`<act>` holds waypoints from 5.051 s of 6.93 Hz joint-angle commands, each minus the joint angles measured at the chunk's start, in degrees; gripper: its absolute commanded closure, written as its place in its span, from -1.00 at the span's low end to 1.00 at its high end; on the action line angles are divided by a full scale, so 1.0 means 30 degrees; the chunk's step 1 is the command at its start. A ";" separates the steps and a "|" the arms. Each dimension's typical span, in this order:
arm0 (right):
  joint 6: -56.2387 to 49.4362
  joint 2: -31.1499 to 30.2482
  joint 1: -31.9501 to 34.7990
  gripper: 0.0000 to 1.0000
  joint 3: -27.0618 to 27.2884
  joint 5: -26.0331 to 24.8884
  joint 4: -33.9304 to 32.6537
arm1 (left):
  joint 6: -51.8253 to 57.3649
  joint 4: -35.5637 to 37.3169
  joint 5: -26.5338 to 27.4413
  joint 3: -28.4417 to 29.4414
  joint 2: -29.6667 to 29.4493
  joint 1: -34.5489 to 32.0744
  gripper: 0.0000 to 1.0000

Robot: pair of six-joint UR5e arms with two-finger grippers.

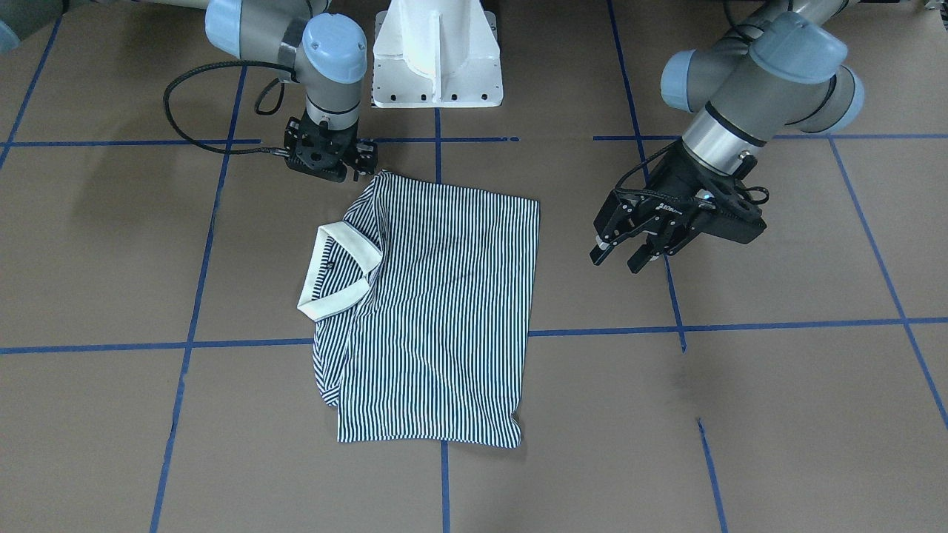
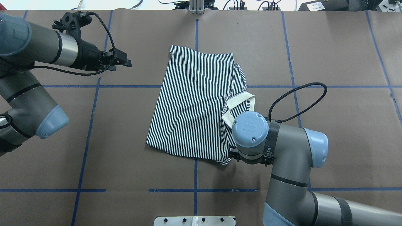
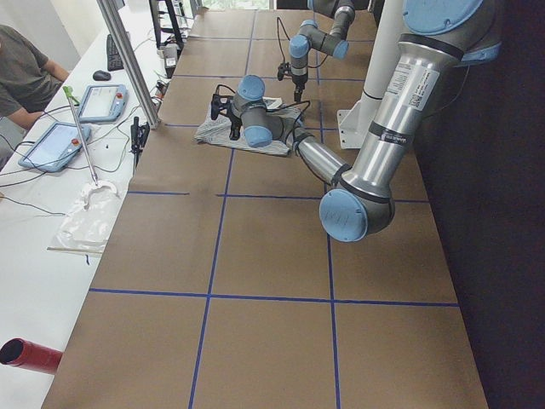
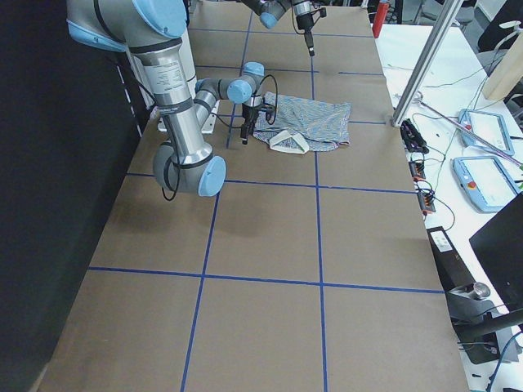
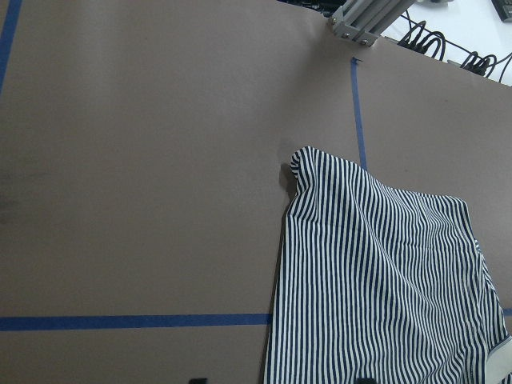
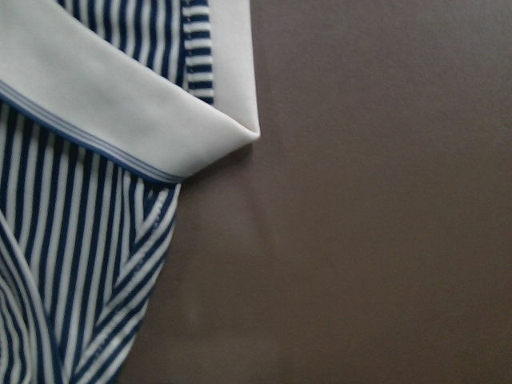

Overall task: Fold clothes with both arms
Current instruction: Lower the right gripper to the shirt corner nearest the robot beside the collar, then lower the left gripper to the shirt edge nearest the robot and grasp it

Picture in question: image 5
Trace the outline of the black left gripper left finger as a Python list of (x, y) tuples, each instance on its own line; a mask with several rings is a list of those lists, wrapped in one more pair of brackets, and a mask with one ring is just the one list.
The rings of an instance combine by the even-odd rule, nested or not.
[(192, 378), (189, 384), (207, 384), (207, 378)]

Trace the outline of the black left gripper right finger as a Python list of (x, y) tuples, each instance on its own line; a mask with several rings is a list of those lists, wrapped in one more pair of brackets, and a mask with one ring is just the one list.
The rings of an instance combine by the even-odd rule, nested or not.
[(372, 384), (372, 378), (357, 378), (355, 384)]

